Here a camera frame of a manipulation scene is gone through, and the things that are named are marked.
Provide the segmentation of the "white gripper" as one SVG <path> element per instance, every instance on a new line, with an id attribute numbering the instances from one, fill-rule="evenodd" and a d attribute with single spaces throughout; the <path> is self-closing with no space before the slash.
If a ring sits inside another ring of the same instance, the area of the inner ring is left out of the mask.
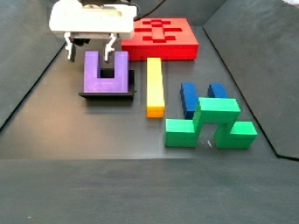
<path id="1" fill-rule="evenodd" d="M 76 57 L 76 47 L 71 41 L 74 34 L 80 38 L 92 39 L 105 39 L 110 36 L 105 49 L 105 61 L 109 62 L 118 36 L 122 39 L 134 37 L 137 13 L 134 5 L 83 5 L 79 0 L 60 0 L 51 9 L 50 29 L 59 37 L 64 35 L 68 60 L 74 62 Z"/>

